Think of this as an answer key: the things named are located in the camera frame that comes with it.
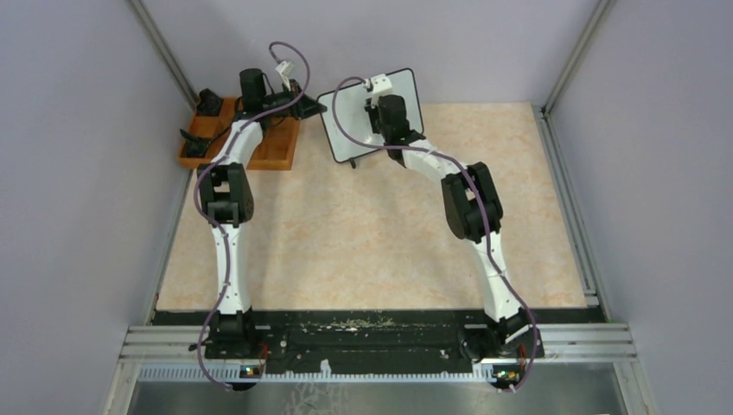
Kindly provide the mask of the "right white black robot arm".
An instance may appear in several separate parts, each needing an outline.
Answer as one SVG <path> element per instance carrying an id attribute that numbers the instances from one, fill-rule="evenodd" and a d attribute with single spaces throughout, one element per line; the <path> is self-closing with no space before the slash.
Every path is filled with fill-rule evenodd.
<path id="1" fill-rule="evenodd" d="M 524 348 L 539 349 L 534 315 L 508 280 L 501 248 L 503 207 L 485 163 L 466 164 L 441 152 L 411 128 L 405 99 L 388 94 L 367 100 L 374 131 L 384 139 L 389 157 L 440 185 L 450 231 L 473 249 L 483 291 L 483 311 L 490 320 L 487 345 L 498 356 Z"/>

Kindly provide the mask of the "white whiteboard with black frame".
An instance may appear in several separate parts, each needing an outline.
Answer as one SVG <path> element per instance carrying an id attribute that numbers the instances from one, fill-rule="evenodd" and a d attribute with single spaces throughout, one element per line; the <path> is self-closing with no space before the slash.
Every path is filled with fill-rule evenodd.
<path id="1" fill-rule="evenodd" d="M 372 79 L 378 82 L 390 81 L 392 86 L 390 93 L 405 100 L 406 119 L 410 127 L 422 133 L 424 121 L 414 71 L 406 67 L 375 75 Z M 337 163 L 352 162 L 376 151 L 374 148 L 353 143 L 346 138 L 346 135 L 368 145 L 385 144 L 379 129 L 373 127 L 372 120 L 379 117 L 370 115 L 374 111 L 368 103 L 372 96 L 362 81 L 352 80 L 338 91 L 322 93 L 316 98 L 318 104 L 326 107 L 321 113 L 321 120 L 332 156 Z"/>

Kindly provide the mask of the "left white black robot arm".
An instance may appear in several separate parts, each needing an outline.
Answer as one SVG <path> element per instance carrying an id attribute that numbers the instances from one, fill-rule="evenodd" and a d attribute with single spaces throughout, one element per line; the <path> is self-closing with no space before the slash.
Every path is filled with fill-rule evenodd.
<path id="1" fill-rule="evenodd" d="M 239 358 L 253 355 L 259 345 L 245 275 L 245 239 L 254 214 L 246 167 L 278 120 L 310 118 L 325 110 L 305 94 L 289 70 L 277 73 L 283 89 L 269 93 L 261 70 L 240 72 L 241 95 L 229 135 L 212 161 L 197 169 L 194 186 L 194 205 L 212 228 L 217 261 L 219 294 L 205 325 L 213 342 L 224 343 Z"/>

